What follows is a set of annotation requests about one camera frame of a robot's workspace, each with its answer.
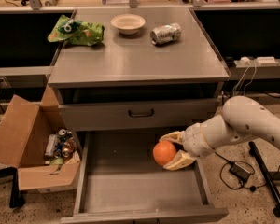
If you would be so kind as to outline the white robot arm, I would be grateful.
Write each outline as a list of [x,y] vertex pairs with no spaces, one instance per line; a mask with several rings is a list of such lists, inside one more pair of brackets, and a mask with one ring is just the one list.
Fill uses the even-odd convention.
[[225,102],[220,115],[188,126],[184,131],[162,136],[161,141],[176,143],[183,148],[162,167],[175,171],[214,153],[218,147],[257,138],[280,150],[280,118],[251,98],[234,96]]

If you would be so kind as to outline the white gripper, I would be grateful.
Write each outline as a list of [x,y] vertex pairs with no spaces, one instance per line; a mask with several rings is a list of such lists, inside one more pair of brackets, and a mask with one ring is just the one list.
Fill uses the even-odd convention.
[[160,141],[182,145],[187,151],[179,150],[174,158],[163,166],[164,169],[169,171],[190,166],[195,162],[194,158],[206,157],[214,152],[203,135],[200,123],[189,126],[184,132],[174,131],[165,134],[160,138]]

